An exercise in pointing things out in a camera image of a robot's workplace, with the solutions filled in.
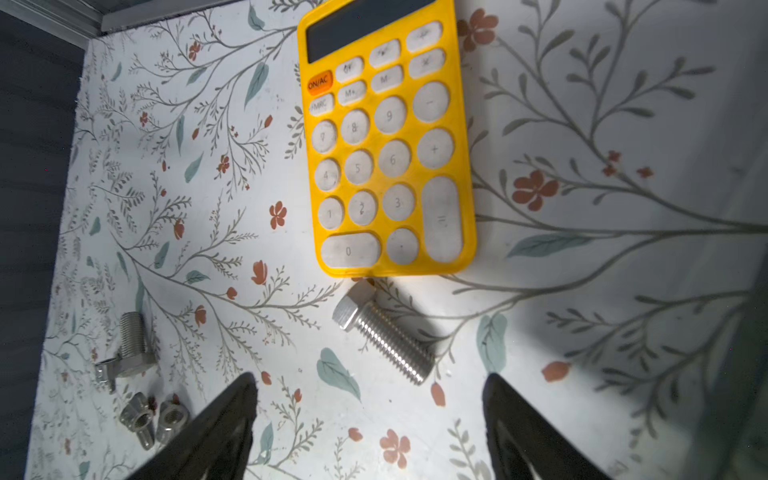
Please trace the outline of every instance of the bolt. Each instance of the bolt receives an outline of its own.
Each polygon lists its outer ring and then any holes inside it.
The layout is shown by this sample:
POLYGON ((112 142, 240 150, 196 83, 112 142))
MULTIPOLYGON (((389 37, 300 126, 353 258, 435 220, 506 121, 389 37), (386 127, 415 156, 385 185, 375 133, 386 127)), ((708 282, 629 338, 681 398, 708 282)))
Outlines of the bolt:
POLYGON ((426 380, 435 357, 406 335, 376 305, 376 288, 365 280, 356 283, 333 310, 333 321, 345 331, 357 329, 384 354, 411 382, 426 380))

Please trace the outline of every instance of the threaded shank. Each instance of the threaded shank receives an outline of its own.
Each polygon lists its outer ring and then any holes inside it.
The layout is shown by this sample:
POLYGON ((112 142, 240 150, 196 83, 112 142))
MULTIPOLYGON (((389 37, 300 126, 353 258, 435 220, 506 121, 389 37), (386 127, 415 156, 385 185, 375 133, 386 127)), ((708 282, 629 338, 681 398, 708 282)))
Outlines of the threaded shank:
POLYGON ((416 385, 421 385, 432 371, 432 354, 392 323, 374 302, 363 306, 356 327, 416 385))
POLYGON ((144 353, 144 321, 139 312, 120 317, 121 353, 123 358, 144 353))

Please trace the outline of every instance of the calculator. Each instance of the calculator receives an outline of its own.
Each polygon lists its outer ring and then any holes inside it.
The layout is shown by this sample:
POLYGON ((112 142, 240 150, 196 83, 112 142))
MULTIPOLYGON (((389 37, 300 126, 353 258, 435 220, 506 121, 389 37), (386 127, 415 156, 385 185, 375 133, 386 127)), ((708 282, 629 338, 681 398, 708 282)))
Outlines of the calculator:
POLYGON ((469 265, 477 235, 453 0, 330 0, 302 18, 298 43, 323 271, 469 265))

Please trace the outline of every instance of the orange button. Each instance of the orange button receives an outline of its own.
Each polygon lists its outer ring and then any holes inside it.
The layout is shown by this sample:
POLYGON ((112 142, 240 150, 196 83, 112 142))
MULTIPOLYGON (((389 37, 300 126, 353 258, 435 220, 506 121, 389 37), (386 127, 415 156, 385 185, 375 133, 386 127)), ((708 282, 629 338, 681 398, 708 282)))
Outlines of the orange button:
POLYGON ((326 70, 323 73, 312 77, 306 84, 306 89, 310 91, 310 94, 317 95, 323 93, 332 86, 333 74, 331 74, 331 70, 326 70))

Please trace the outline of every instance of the floral tablecloth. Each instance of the floral tablecloth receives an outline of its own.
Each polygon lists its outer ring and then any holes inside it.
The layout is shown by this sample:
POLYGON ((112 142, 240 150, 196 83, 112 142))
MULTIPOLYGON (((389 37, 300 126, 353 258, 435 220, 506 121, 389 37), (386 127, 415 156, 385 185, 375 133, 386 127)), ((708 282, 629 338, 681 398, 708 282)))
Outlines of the floral tablecloth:
POLYGON ((116 420, 134 393, 194 414, 244 371, 248 478, 488 480, 488 372, 610 475, 674 478, 768 233, 768 5, 458 2, 478 254, 376 281, 436 352, 417 387, 333 324, 352 280, 313 252, 296 24, 317 4, 91 41, 27 478, 123 478, 157 451, 116 420), (132 310, 158 366, 110 395, 92 364, 132 310))

